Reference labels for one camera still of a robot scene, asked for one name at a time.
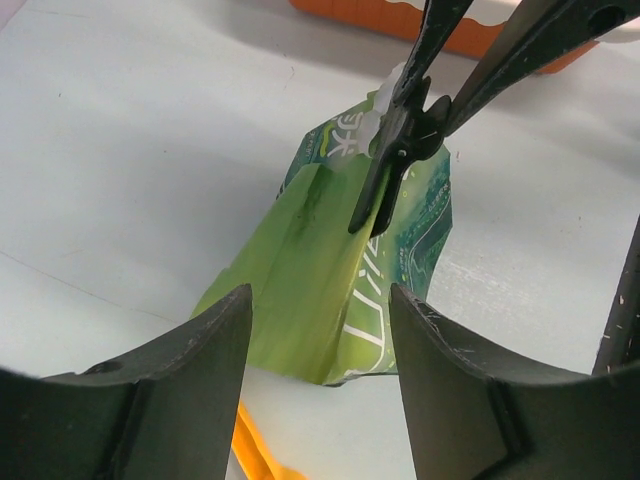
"white surface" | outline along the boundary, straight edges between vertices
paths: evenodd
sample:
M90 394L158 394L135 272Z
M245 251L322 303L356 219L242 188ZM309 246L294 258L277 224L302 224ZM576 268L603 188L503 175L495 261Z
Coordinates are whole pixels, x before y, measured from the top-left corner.
M387 0L389 3L407 3L418 10L422 10L425 0ZM520 0L475 0L465 18L472 18L485 26L500 25L509 19ZM601 42L627 43L640 40L640 19L634 19L624 25L604 34L599 38Z
M303 134L409 49L286 0L29 1L0 33L0 363L81 371L184 321ZM442 55L432 98L472 66ZM436 307L590 370L640 212L638 78L638 46L601 46L449 139ZM312 480L414 478L396 378L328 389L250 370L243 397Z

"green pouch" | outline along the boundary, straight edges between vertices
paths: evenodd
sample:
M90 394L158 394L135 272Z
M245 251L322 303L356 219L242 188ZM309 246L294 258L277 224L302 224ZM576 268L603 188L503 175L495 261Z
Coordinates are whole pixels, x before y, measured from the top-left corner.
M252 366L316 384L396 373L390 286L426 298L452 216L443 147L406 172L383 235L369 238L381 197L365 227L347 231L393 75L367 100L307 133L273 207L193 312L250 283Z

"green package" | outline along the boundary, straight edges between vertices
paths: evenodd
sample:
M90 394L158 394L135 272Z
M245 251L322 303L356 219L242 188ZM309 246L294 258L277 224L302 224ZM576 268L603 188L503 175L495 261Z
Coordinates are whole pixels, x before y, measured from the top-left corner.
M369 238L381 195L349 234L382 91L304 137L273 207L193 313L250 283L252 366L325 385L396 373L389 290L399 283L426 298L452 226L449 152L409 168L383 235Z

